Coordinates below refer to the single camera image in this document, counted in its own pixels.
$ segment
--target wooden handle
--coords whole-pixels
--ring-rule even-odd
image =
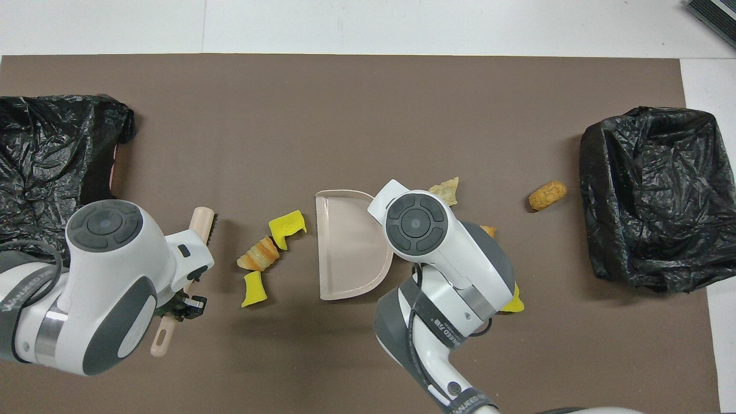
[[[189,229],[196,231],[199,238],[206,243],[210,236],[214,218],[215,212],[212,208],[197,207],[191,215]],[[191,281],[184,286],[184,293],[189,292],[190,286]],[[166,352],[169,350],[169,343],[171,343],[171,336],[174,334],[176,326],[177,320],[173,316],[164,315],[161,318],[161,323],[158,325],[156,336],[153,338],[153,344],[151,345],[151,355],[154,357],[163,357],[166,355]]]

